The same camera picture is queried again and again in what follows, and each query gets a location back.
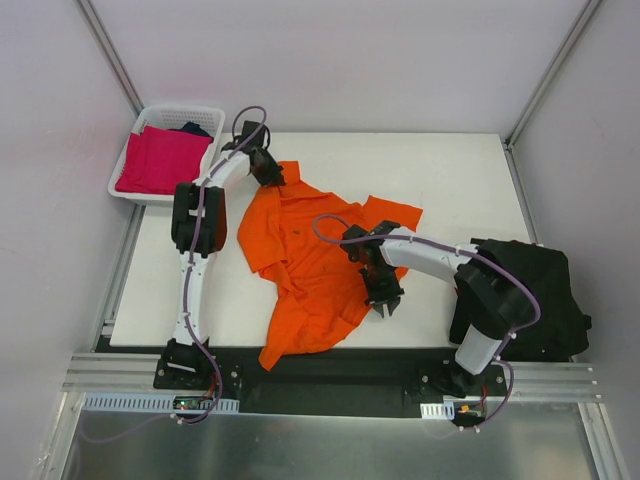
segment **pink cloth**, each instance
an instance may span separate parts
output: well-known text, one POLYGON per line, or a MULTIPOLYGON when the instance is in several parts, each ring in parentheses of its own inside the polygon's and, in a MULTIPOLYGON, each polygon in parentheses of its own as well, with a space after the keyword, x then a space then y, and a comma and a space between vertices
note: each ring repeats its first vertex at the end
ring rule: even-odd
POLYGON ((132 133, 118 192, 173 195, 176 185, 200 175, 200 161, 211 138, 185 132, 145 127, 132 133))

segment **cable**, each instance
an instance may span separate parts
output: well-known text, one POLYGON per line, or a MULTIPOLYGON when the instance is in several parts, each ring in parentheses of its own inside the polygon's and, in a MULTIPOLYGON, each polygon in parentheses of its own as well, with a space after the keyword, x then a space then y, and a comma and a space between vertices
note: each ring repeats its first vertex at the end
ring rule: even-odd
POLYGON ((200 339, 196 336, 195 332, 193 331, 193 327, 191 326, 191 322, 190 322, 191 312, 189 311, 189 284, 191 282, 191 274, 193 272, 193 267, 195 265, 194 252, 196 249, 196 244, 198 243, 200 228, 202 226, 202 212, 204 209, 205 187, 213 179, 213 176, 216 174, 216 172, 218 172, 236 153, 241 151, 251 140, 253 140, 253 138, 260 132, 260 130, 262 129, 262 127, 264 127, 267 121, 267 111, 263 107, 260 107, 258 105, 252 105, 250 107, 243 108, 242 110, 240 110, 240 112, 238 112, 236 117, 233 119, 233 124, 231 126, 232 135, 233 135, 233 132, 235 132, 236 130, 236 124, 238 123, 238 120, 240 119, 240 117, 244 113, 250 110, 259 110, 260 112, 262 112, 262 120, 260 121, 260 124, 253 132, 251 132, 250 135, 247 136, 247 138, 245 138, 242 142, 240 142, 240 144, 238 144, 238 146, 236 146, 231 151, 231 153, 227 155, 226 158, 224 158, 223 160, 215 164, 215 166, 210 170, 210 172, 203 179, 202 184, 200 185, 200 195, 198 196, 198 213, 196 217, 195 230, 193 233, 193 240, 191 241, 191 246, 189 247, 189 266, 187 267, 187 271, 185 273, 184 290, 182 293, 182 311, 184 312, 185 325, 187 327, 189 335, 191 336, 191 339, 193 340, 193 343, 195 343, 197 347, 200 349, 200 351, 205 355, 205 357, 207 357, 207 360, 209 360, 209 362, 211 363, 211 366, 216 372, 216 376, 218 377, 218 389, 217 389, 218 391, 215 396, 215 399, 211 402, 211 405, 209 405, 202 414, 198 415, 195 418, 181 418, 179 420, 179 423, 194 424, 204 420, 209 416, 209 414, 213 411, 213 409, 216 408, 216 406, 218 405, 218 402, 222 398, 223 387, 222 387, 222 374, 220 373, 220 368, 218 367, 218 364, 216 363, 215 358, 213 358, 213 356, 209 353, 209 350, 207 350, 207 348, 202 344, 200 339))
MULTIPOLYGON (((536 298, 533 296, 533 293, 531 293, 531 291, 520 280, 518 280, 516 277, 514 277, 511 273, 507 272, 500 265, 492 262, 488 258, 485 258, 485 257, 483 257, 482 255, 480 255, 478 253, 470 252, 468 250, 461 250, 458 247, 452 247, 450 245, 445 245, 445 244, 442 244, 442 243, 438 243, 438 242, 435 242, 433 240, 429 240, 427 238, 422 238, 422 237, 417 237, 417 236, 409 236, 409 235, 394 235, 394 234, 388 234, 388 235, 365 235, 364 237, 353 238, 351 240, 338 240, 338 239, 335 239, 335 238, 329 238, 329 237, 324 236, 318 230, 318 222, 320 220, 323 220, 323 219, 326 219, 326 218, 337 220, 337 221, 341 222, 345 227, 349 227, 349 224, 343 218, 339 217, 338 215, 333 215, 333 214, 328 213, 328 214, 320 215, 320 216, 316 217, 313 220, 313 224, 311 225, 312 228, 313 228, 313 232, 318 236, 318 238, 320 238, 321 240, 324 240, 325 242, 333 243, 335 245, 352 245, 354 243, 368 242, 370 240, 406 240, 406 241, 412 241, 412 242, 416 242, 416 243, 421 243, 423 245, 428 245, 430 247, 437 248, 438 250, 443 250, 443 251, 449 252, 449 253, 455 253, 456 255, 462 255, 462 256, 469 257, 469 258, 472 258, 474 260, 478 260, 479 262, 484 263, 485 265, 487 265, 488 267, 490 267, 494 271, 498 272, 504 278, 509 280, 516 288, 518 288, 518 290, 520 290, 524 294, 524 296, 529 300, 529 302, 531 302, 531 305, 533 306, 533 311, 534 311, 533 319, 531 321, 523 324, 523 325, 520 325, 520 326, 517 326, 517 327, 513 327, 511 330, 509 330, 507 335, 504 337, 504 340, 502 341, 502 343, 500 344, 500 346, 496 350, 496 353, 494 354, 494 361, 499 363, 499 364, 501 364, 501 365, 503 365, 503 366, 505 366, 505 367, 507 367, 507 369, 509 370, 509 375, 510 375, 509 388, 507 389, 507 393, 505 394, 504 399, 502 400, 500 405, 498 405, 498 407, 494 410, 494 412, 491 415, 489 415, 484 420, 484 422, 482 422, 481 425, 484 425, 485 423, 490 421, 492 418, 494 418, 504 408, 506 403, 509 401, 509 398, 511 397, 511 393, 513 391, 513 383, 515 381, 515 377, 514 377, 514 374, 513 374, 513 367, 508 362, 500 360, 500 353, 502 353, 502 350, 504 350, 504 348, 507 346, 507 344, 509 343, 509 340, 514 338, 515 333, 517 331, 522 330, 523 328, 526 328, 526 327, 530 327, 531 325, 534 325, 535 323, 537 323, 540 320, 540 317, 542 315, 542 312, 540 310, 540 304, 538 303, 538 300, 536 300, 536 298)), ((477 426, 476 427, 467 427, 464 430, 479 431, 477 426)))

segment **metal frame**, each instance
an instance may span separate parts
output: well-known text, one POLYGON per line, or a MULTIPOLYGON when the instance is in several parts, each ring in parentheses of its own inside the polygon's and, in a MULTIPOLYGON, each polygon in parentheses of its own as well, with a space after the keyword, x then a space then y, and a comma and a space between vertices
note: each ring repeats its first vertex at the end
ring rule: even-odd
MULTIPOLYGON (((74 2, 85 18, 132 110, 139 114, 144 108, 142 100, 93 3, 91 0, 74 0, 74 2)), ((539 242, 540 239, 513 159, 513 146, 602 3, 603 0, 587 0, 585 2, 582 11, 532 93, 512 133, 505 141, 507 164, 527 230, 532 241, 535 242, 539 242)), ((143 216, 144 208, 136 206, 110 280, 108 294, 101 309, 92 352, 101 336, 110 335, 113 329, 143 216)), ((61 478, 86 392, 156 394, 157 390, 153 389, 152 382, 158 358, 158 355, 146 354, 79 353, 74 355, 62 386, 64 393, 62 393, 60 409, 55 418, 52 433, 44 445, 45 455, 38 463, 34 478, 41 480, 61 478)), ((600 393, 600 386, 593 375, 593 368, 589 364, 526 362, 514 363, 513 366, 516 374, 513 401, 577 404, 599 476, 603 479, 629 478, 620 455, 620 449, 612 434, 606 408, 602 403, 603 396, 600 393)), ((167 393, 182 394, 186 392, 171 391, 167 393)))

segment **orange cloth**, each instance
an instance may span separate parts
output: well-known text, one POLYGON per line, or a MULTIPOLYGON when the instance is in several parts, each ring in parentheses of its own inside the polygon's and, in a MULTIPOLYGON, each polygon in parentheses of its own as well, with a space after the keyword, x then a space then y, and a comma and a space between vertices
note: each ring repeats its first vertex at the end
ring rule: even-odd
MULTIPOLYGON (((278 285, 267 344, 260 354, 271 370, 282 355, 328 350, 356 328, 371 307, 358 273, 338 245, 320 240, 311 224, 323 213, 371 230, 382 220, 416 229, 422 210, 369 197, 367 203, 346 203, 300 180, 298 162, 281 162, 286 185, 260 188, 247 209, 238 240, 252 272, 278 285)), ((320 231, 342 238, 345 227, 327 219, 320 231)), ((398 278, 407 273, 396 270, 398 278)))

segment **plastic basket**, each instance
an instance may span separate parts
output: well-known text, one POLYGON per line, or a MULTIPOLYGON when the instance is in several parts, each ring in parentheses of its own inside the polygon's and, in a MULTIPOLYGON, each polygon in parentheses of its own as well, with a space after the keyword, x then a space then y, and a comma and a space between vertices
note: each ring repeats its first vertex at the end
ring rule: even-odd
MULTIPOLYGON (((199 107, 195 105, 154 105, 146 107, 136 120, 131 129, 132 133, 141 134, 144 127, 169 129, 182 128, 185 123, 191 121, 199 124, 203 129, 213 136, 213 142, 209 145, 200 163, 200 173, 205 173, 211 166, 220 148, 220 135, 224 125, 224 112, 218 108, 199 107)), ((118 163, 109 179, 108 191, 114 197, 126 198, 140 205, 171 205, 173 195, 151 195, 149 193, 118 192, 116 182, 120 179, 124 171, 127 156, 127 143, 125 143, 118 163)))

